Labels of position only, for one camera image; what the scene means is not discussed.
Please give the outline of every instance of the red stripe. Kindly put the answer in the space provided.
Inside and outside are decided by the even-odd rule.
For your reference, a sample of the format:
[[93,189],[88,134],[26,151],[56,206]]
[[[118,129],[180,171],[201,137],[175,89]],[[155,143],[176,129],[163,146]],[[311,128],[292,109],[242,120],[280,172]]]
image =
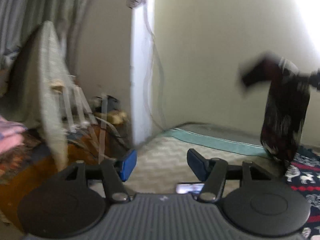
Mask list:
[[296,167],[299,168],[299,169],[320,171],[320,168],[318,168],[318,167],[311,167],[311,166],[308,166],[308,165],[303,165],[303,164],[294,163],[294,162],[292,162],[291,164],[294,165],[294,166],[296,166]]
[[320,215],[319,216],[313,216],[313,217],[309,217],[308,219],[308,223],[313,223],[313,222],[319,222],[320,221]]
[[317,190],[317,191],[320,191],[320,186],[307,186],[307,187],[304,187],[304,186],[291,186],[291,188],[294,190],[294,191],[314,191],[314,190]]

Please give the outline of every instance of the gray ribbed surface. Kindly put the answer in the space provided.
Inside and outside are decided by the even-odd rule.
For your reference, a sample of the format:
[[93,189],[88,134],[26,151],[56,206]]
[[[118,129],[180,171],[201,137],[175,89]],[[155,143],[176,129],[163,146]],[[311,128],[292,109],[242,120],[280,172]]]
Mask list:
[[[42,238],[27,236],[25,240]],[[191,195],[138,194],[113,206],[92,230],[68,240],[258,240],[228,224],[218,208]],[[277,239],[303,240],[299,234]]]

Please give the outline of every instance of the phone screen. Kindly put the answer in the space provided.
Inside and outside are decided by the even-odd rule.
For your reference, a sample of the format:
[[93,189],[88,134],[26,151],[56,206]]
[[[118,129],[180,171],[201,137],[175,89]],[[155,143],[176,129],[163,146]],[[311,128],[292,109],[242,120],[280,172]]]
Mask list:
[[203,183],[180,183],[176,186],[176,193],[178,194],[199,194],[203,188]]

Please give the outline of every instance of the black round pad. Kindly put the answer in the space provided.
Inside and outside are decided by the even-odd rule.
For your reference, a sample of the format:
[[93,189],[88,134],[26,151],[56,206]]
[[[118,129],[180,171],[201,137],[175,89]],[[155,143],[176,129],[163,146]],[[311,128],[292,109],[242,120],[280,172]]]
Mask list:
[[279,237],[301,228],[310,205],[279,181],[252,181],[224,199],[226,216],[240,229],[259,236]]
[[95,191],[73,181],[54,181],[25,196],[18,217],[26,232],[59,239],[87,231],[105,209],[104,199]]

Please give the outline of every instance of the folded blanket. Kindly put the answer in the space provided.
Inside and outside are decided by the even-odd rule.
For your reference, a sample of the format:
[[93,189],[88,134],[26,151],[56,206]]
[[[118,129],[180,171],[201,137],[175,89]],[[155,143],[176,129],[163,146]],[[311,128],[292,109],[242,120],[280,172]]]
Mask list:
[[287,184],[311,206],[302,235],[311,240],[320,239],[320,157],[311,149],[299,147],[285,177]]
[[0,116],[0,154],[19,146],[23,142],[21,133],[26,127],[18,122],[9,122]]
[[23,145],[19,145],[0,155],[0,185],[8,184],[19,172],[32,163],[32,151],[41,141],[26,131],[23,137]]

